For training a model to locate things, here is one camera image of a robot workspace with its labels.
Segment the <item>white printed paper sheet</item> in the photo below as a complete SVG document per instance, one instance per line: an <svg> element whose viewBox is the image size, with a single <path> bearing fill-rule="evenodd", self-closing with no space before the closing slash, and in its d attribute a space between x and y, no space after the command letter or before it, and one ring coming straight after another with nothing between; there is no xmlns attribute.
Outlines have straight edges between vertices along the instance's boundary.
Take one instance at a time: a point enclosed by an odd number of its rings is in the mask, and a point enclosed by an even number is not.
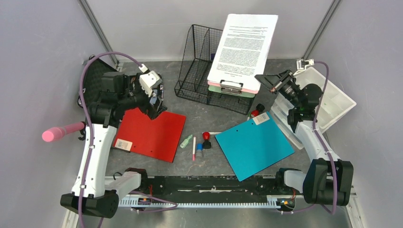
<svg viewBox="0 0 403 228"><path fill-rule="evenodd" d="M278 15L229 14L208 75L208 84L234 82L257 91L255 75L263 73Z"/></svg>

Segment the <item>pink clear clipboard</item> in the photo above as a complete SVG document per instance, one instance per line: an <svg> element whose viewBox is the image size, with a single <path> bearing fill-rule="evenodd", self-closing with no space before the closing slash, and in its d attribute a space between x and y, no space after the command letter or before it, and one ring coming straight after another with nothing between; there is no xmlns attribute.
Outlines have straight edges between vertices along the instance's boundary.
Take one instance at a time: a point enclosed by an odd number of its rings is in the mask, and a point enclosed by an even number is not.
<svg viewBox="0 0 403 228"><path fill-rule="evenodd" d="M207 84L209 86L215 86L217 88L220 88L220 90L229 90L231 93L251 93L251 94L257 94L259 92L259 90L250 90L250 89L246 89L243 86L243 83L236 83L236 82L232 82L232 81L225 81L223 80L221 83L216 83L213 81L207 81Z"/></svg>

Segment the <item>light green clipboard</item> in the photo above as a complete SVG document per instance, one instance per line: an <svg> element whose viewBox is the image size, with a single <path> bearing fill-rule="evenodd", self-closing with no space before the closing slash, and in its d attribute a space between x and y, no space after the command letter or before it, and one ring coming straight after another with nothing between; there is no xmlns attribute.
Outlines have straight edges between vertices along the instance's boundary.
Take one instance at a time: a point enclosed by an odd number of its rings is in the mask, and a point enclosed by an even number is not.
<svg viewBox="0 0 403 228"><path fill-rule="evenodd" d="M248 92L243 92L240 90L236 89L231 89L231 88L223 88L219 86L214 86L210 85L208 87L208 90L211 92L216 92L216 93L221 93L221 94L228 94L228 95L235 95L235 96L240 96L240 97L246 97L246 98L254 98L256 94L253 93L248 93Z"/></svg>

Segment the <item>red clipboard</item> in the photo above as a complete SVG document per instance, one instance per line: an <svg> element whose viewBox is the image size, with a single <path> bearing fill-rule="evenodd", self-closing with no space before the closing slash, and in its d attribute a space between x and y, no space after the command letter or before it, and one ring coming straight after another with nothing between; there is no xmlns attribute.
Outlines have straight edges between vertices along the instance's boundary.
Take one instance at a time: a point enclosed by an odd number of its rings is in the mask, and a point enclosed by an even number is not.
<svg viewBox="0 0 403 228"><path fill-rule="evenodd" d="M138 108L128 110L112 147L172 163L185 121L186 116L168 111L151 120Z"/></svg>

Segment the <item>teal blue clipboard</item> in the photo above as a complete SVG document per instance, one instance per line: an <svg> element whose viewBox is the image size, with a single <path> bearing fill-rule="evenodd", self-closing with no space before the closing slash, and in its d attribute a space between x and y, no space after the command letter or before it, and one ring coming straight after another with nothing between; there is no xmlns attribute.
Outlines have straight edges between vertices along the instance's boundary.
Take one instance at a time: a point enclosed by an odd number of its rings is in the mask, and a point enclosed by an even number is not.
<svg viewBox="0 0 403 228"><path fill-rule="evenodd" d="M221 132L215 138L238 181L294 154L269 112Z"/></svg>

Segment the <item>black wire mesh organizer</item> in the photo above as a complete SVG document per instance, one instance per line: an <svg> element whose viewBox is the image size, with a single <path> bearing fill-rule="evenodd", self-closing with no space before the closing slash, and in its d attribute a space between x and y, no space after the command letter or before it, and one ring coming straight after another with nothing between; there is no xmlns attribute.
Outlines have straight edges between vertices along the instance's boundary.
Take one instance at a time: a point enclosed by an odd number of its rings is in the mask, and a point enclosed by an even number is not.
<svg viewBox="0 0 403 228"><path fill-rule="evenodd" d="M246 115L254 101L209 90L208 74L222 35L221 29L193 24L184 46L181 69L174 91L177 97Z"/></svg>

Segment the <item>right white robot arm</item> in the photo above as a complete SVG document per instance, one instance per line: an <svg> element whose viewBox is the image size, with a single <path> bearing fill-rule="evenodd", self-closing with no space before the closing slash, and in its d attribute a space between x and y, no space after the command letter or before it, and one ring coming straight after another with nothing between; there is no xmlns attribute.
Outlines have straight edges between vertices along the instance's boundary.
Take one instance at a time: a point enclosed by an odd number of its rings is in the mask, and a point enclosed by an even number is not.
<svg viewBox="0 0 403 228"><path fill-rule="evenodd" d="M317 125L326 85L310 83L301 87L290 70L277 75L255 75L255 78L271 93L281 94L292 104L287 123L311 161L307 173L280 169L280 178L274 181L276 191L286 194L294 188L308 204L346 206L350 201L354 167L331 149Z"/></svg>

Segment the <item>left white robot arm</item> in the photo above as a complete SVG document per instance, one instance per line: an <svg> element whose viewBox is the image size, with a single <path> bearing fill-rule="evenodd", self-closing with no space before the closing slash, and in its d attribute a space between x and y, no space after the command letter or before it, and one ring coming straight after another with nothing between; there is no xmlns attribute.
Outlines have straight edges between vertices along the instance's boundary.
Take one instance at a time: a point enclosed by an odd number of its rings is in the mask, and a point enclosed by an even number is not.
<svg viewBox="0 0 403 228"><path fill-rule="evenodd" d="M149 180L139 169L127 169L123 177L105 183L107 160L118 126L127 110L141 111L147 120L155 119L166 108L162 100L160 74L124 74L106 72L86 74L83 98L89 117L86 119L85 147L77 179L70 193L61 196L60 204L75 213L112 218L118 203L135 190L145 193Z"/></svg>

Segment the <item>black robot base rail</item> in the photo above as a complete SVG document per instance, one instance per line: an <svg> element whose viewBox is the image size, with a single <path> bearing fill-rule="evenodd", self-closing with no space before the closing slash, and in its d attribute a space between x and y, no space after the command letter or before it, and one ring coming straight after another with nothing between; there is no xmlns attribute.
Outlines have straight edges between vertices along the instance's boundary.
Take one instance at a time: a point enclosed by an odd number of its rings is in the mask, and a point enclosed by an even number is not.
<svg viewBox="0 0 403 228"><path fill-rule="evenodd" d="M180 203L263 203L267 196L295 198L302 194L282 186L274 176L255 175L239 181L229 176L149 176L137 191Z"/></svg>

